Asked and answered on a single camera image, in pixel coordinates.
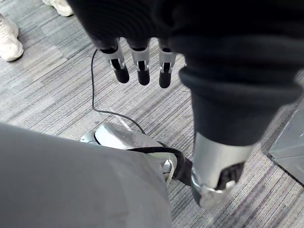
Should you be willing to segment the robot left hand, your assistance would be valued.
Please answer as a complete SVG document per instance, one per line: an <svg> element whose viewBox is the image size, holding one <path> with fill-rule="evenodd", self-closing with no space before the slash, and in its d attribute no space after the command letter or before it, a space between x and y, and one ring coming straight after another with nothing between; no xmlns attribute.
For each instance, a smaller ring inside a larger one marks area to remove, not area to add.
<svg viewBox="0 0 304 228"><path fill-rule="evenodd" d="M303 93L301 0L71 0L94 45L111 39L165 40L182 54L179 71L194 114L192 194L220 204L276 112Z"/></svg>

